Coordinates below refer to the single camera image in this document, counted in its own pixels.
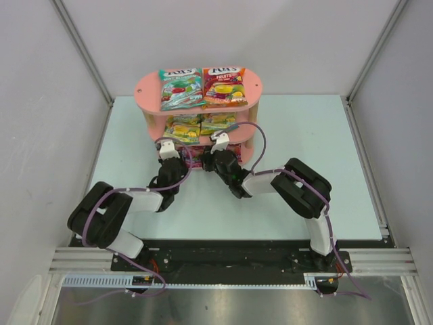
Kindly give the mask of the orange Fox's candy bag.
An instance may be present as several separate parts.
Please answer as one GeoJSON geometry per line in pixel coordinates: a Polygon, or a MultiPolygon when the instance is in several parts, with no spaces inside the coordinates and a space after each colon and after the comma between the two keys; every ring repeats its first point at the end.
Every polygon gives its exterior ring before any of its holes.
{"type": "Polygon", "coordinates": [[[205,107],[231,107],[248,104],[244,87],[245,68],[239,66],[203,69],[205,107]]]}

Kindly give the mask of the green Fox's candy bag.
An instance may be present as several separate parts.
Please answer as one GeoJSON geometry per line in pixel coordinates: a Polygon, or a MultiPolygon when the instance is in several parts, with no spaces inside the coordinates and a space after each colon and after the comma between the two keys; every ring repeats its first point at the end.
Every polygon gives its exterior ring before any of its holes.
{"type": "Polygon", "coordinates": [[[172,137],[186,144],[200,143],[201,118],[199,115],[169,116],[163,136],[172,137]]]}

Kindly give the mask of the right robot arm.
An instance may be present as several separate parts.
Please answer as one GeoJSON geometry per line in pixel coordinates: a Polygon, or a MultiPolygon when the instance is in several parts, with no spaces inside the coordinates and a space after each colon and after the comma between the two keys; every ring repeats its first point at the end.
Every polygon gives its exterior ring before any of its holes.
{"type": "Polygon", "coordinates": [[[215,172],[238,199],[279,194],[305,220],[313,265],[324,271],[334,262],[336,240],[330,236],[325,220],[332,186],[326,178],[298,158],[289,159],[282,168],[257,173],[241,167],[230,150],[212,152],[206,148],[200,161],[203,170],[215,172]]]}

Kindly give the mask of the purple Fox's bag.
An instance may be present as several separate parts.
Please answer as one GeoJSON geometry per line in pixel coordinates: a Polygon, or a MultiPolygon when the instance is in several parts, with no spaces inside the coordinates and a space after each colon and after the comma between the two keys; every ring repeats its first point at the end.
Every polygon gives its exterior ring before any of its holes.
{"type": "MultiPolygon", "coordinates": [[[[202,164],[209,165],[213,161],[214,154],[210,153],[211,149],[212,146],[204,146],[203,152],[200,155],[200,162],[202,164]]],[[[226,149],[234,153],[237,161],[242,163],[242,148],[240,144],[229,144],[226,149]]]]}
{"type": "Polygon", "coordinates": [[[202,168],[200,157],[204,153],[204,146],[189,146],[189,149],[187,150],[185,147],[177,144],[175,148],[179,152],[179,155],[183,157],[187,168],[202,168]]]}

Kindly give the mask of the teal Fox's candy bag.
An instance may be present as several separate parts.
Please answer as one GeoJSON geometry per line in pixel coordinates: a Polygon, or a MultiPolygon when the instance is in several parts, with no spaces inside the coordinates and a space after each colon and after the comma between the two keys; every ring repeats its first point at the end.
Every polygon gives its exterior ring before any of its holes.
{"type": "Polygon", "coordinates": [[[171,111],[203,106],[202,69],[159,70],[160,110],[171,111]]]}

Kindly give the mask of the yellow-green Fox's candy bag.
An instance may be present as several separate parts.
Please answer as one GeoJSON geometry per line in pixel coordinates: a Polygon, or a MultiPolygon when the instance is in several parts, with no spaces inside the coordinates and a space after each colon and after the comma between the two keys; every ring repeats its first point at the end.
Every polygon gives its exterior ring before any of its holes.
{"type": "Polygon", "coordinates": [[[235,112],[203,114],[201,116],[200,135],[212,135],[215,131],[224,130],[235,122],[235,112]]]}

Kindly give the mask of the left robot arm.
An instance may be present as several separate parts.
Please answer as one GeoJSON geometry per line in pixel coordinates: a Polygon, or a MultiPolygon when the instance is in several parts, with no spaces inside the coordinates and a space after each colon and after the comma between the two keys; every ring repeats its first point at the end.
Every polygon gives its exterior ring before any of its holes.
{"type": "Polygon", "coordinates": [[[97,182],[69,216],[68,229],[84,238],[89,246],[136,258],[144,243],[122,229],[127,214],[167,210],[179,193],[179,182],[189,172],[182,156],[159,162],[157,176],[144,189],[115,189],[106,182],[97,182]]]}

